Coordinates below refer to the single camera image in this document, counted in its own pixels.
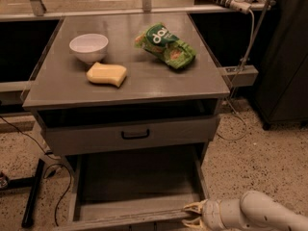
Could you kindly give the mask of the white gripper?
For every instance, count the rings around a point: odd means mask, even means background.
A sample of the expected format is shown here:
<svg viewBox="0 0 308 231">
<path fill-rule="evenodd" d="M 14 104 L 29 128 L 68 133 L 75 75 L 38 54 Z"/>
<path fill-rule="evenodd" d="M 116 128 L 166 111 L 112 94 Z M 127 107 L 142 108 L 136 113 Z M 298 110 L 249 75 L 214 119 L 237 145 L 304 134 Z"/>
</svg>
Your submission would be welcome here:
<svg viewBox="0 0 308 231">
<path fill-rule="evenodd" d="M 230 228 L 241 228 L 243 224 L 239 199 L 207 199 L 188 204 L 183 207 L 183 210 L 201 215 L 201 218 L 182 220 L 186 227 L 192 229 L 204 230 L 207 226 L 212 231 L 223 231 Z"/>
</svg>

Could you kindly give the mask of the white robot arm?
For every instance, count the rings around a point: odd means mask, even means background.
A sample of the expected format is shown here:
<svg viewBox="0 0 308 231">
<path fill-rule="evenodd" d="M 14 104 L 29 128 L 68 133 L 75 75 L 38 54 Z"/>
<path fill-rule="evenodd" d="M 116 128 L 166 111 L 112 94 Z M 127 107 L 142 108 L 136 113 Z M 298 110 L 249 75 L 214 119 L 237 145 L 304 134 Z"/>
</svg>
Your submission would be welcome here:
<svg viewBox="0 0 308 231">
<path fill-rule="evenodd" d="M 197 217 L 183 219 L 190 228 L 209 228 L 211 231 L 308 231 L 308 218 L 298 215 L 268 195 L 245 192 L 238 199 L 205 199 L 186 205 L 185 212 Z"/>
</svg>

